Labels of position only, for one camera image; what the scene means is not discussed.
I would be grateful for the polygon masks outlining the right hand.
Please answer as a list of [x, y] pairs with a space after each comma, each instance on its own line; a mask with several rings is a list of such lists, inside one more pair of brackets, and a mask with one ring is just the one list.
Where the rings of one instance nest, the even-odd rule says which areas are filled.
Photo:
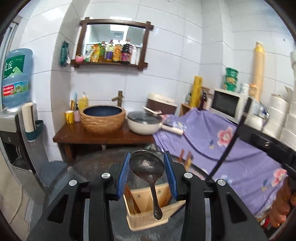
[[285, 178], [269, 211], [269, 223], [272, 227], [278, 228], [284, 223], [290, 212], [290, 205], [295, 207], [295, 192], [291, 191], [289, 181], [289, 177]]

